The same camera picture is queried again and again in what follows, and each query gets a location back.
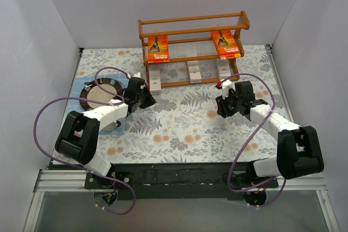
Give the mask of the orange Gillette Fusion razor box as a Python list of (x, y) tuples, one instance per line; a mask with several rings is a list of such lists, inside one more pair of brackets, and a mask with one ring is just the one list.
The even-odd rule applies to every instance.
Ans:
[(230, 30), (213, 31), (210, 35), (221, 60), (241, 57), (240, 48)]

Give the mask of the white Harry's razor box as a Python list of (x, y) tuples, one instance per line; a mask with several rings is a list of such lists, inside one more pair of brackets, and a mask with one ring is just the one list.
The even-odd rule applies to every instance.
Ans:
[(187, 61), (187, 69), (188, 69), (189, 80), (191, 84), (202, 82), (202, 76), (201, 76), (198, 60)]

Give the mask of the white Harry's box black end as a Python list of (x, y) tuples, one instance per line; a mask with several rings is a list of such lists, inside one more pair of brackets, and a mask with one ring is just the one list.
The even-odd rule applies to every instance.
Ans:
[(228, 60), (216, 59), (217, 74), (219, 79), (225, 79), (231, 75)]

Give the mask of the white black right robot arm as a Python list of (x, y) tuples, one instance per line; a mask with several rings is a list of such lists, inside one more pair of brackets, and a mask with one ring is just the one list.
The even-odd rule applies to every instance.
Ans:
[(293, 123), (274, 112), (266, 101), (256, 99), (250, 81), (219, 81), (216, 88), (222, 91), (216, 98), (218, 115), (227, 118), (239, 113), (259, 124), (277, 142), (275, 157), (247, 164), (249, 180), (278, 176), (294, 179), (324, 170), (318, 134), (313, 127)]

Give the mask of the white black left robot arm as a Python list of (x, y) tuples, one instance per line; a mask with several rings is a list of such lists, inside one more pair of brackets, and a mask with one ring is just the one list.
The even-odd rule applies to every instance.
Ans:
[(124, 102), (113, 98), (106, 105), (82, 113), (69, 112), (55, 143), (55, 150), (78, 162), (94, 175), (111, 178), (112, 164), (97, 152), (100, 131), (126, 118), (138, 108), (145, 109), (156, 104), (145, 80), (139, 75), (130, 77), (123, 99)]

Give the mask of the brown wooden three-tier shelf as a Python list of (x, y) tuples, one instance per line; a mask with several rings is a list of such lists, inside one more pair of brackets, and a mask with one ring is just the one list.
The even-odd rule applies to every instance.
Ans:
[[(210, 32), (230, 30), (240, 48), (242, 58), (245, 54), (240, 40), (242, 30), (248, 30), (250, 21), (245, 11), (206, 16), (168, 18), (161, 20), (138, 21), (139, 38), (142, 45), (147, 85), (149, 85), (149, 65), (160, 65), (161, 88), (192, 85), (189, 80), (187, 61), (198, 60), (202, 82), (196, 84), (216, 83), (218, 71), (216, 59), (219, 55), (213, 44)], [(168, 36), (169, 61), (150, 64), (147, 60), (148, 38), (151, 36)], [(237, 59), (229, 59), (230, 77), (238, 80)]]

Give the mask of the orange Gillette Styler razor box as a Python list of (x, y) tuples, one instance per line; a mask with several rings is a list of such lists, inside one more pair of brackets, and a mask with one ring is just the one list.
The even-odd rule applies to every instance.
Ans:
[(147, 60), (150, 64), (158, 64), (169, 61), (168, 36), (151, 36), (148, 38)]

